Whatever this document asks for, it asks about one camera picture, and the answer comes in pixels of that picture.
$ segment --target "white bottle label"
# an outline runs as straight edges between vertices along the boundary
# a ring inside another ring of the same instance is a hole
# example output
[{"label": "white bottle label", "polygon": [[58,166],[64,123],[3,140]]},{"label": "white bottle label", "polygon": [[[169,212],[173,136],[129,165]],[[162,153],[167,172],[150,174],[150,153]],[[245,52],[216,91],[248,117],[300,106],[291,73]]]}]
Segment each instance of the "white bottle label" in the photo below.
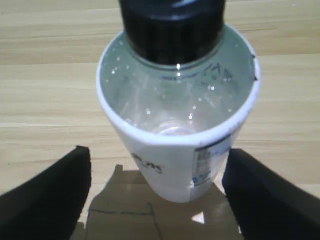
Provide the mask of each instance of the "white bottle label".
[{"label": "white bottle label", "polygon": [[216,176],[223,160],[221,158],[226,157],[231,144],[231,136],[229,135],[209,146],[195,150],[192,169],[194,187],[207,183]]}]

